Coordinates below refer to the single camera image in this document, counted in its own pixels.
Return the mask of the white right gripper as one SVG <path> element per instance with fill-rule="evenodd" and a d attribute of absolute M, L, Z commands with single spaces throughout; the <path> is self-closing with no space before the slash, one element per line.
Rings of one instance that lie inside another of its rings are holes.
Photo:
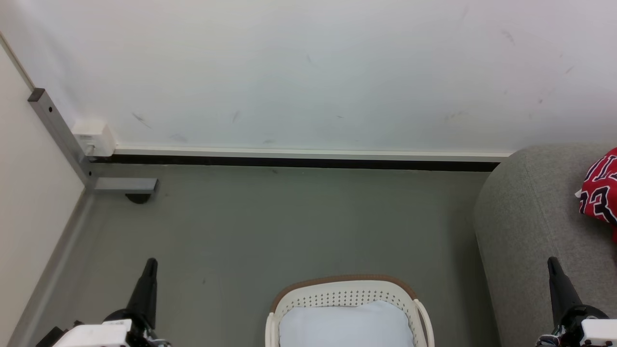
<path fill-rule="evenodd" d="M 537 339 L 536 347 L 617 347 L 617 319 L 582 305 L 557 257 L 547 260 L 554 330 Z"/>

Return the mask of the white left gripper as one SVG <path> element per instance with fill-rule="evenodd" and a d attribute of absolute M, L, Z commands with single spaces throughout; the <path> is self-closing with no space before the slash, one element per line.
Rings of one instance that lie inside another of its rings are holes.
<path fill-rule="evenodd" d="M 52 347 L 162 347 L 156 336 L 157 268 L 147 260 L 126 310 L 117 310 L 102 323 L 75 321 L 52 343 Z"/>

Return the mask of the red basketball jersey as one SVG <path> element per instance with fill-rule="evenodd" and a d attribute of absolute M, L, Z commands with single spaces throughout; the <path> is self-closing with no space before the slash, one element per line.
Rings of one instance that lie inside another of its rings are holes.
<path fill-rule="evenodd" d="M 608 223 L 612 242 L 617 244 L 617 147 L 589 167 L 575 196 L 579 212 Z"/>

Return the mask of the white laundry basket brown rim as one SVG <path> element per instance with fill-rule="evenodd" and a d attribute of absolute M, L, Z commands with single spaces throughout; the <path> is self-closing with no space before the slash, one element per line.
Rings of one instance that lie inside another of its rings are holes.
<path fill-rule="evenodd" d="M 294 283 L 273 300 L 265 323 L 264 347 L 280 347 L 280 322 L 296 307 L 356 307 L 384 301 L 408 319 L 414 347 L 435 347 L 429 314 L 410 285 L 390 275 L 335 275 Z"/>

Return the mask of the grey fabric sofa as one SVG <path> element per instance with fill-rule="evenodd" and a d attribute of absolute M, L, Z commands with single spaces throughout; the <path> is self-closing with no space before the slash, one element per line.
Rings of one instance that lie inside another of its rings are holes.
<path fill-rule="evenodd" d="M 585 305 L 617 319 L 617 244 L 611 226 L 579 212 L 588 169 L 615 147 L 527 147 L 489 175 L 474 231 L 502 347 L 535 347 L 554 328 L 547 261 L 558 258 Z"/>

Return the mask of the pale blue cloth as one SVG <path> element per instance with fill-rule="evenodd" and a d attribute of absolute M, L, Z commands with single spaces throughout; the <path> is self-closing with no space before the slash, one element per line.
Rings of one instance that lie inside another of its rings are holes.
<path fill-rule="evenodd" d="M 279 324 L 280 347 L 415 347 L 408 317 L 374 301 L 355 307 L 296 307 Z"/>

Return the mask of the black white baseboard strip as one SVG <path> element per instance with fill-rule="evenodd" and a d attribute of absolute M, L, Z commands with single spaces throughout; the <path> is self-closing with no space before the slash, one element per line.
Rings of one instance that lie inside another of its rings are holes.
<path fill-rule="evenodd" d="M 490 172 L 509 156 L 509 152 L 119 146 L 111 156 L 91 156 L 89 160 L 126 165 Z"/>

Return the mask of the white wall socket box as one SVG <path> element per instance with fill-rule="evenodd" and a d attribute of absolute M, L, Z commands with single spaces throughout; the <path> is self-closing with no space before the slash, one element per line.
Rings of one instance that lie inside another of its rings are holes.
<path fill-rule="evenodd" d="M 88 157 L 110 157 L 114 154 L 117 142 L 102 120 L 79 120 L 71 132 Z"/>

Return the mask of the grey metal frame post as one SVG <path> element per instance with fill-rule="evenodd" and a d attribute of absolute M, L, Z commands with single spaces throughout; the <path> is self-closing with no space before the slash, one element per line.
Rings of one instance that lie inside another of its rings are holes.
<path fill-rule="evenodd" d="M 152 196 L 159 180 L 156 178 L 129 178 L 100 176 L 93 172 L 88 156 L 66 125 L 60 112 L 44 88 L 34 88 L 28 98 L 29 105 L 39 117 L 52 139 L 68 160 L 86 190 L 95 193 Z"/>

